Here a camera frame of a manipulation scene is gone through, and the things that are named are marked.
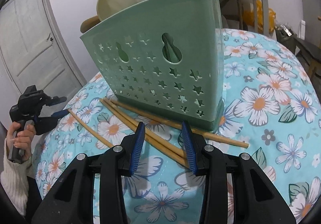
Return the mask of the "person left hand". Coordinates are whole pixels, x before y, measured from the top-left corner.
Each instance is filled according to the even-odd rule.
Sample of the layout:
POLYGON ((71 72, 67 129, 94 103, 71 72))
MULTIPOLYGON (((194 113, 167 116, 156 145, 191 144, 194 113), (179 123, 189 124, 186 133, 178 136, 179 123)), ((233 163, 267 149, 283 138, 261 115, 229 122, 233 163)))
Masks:
POLYGON ((9 130, 7 131, 6 136, 6 148, 7 148, 7 157, 9 156, 13 147, 17 149, 24 150, 24 155, 22 156, 22 162, 27 161, 32 153, 31 153, 31 142, 36 135, 36 130, 32 124, 26 126, 26 128, 18 132, 17 130, 20 128, 20 124, 17 122, 13 122, 9 130))

